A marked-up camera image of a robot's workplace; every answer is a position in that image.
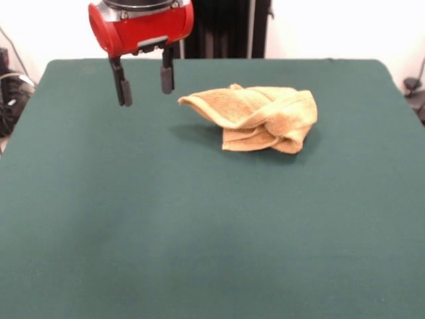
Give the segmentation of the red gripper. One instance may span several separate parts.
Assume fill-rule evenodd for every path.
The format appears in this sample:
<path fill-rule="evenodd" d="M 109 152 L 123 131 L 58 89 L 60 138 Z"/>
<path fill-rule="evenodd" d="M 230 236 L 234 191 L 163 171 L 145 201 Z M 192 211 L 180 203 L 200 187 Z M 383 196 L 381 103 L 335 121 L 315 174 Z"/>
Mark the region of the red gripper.
<path fill-rule="evenodd" d="M 92 32 L 99 46 L 110 56 L 118 102 L 120 106 L 133 104 L 129 81 L 125 77 L 121 57 L 136 54 L 143 47 L 170 45 L 190 35 L 194 24 L 191 1 L 161 1 L 161 7 L 114 7 L 110 1 L 88 6 Z M 170 94 L 175 89 L 173 47 L 162 52 L 161 89 Z"/>

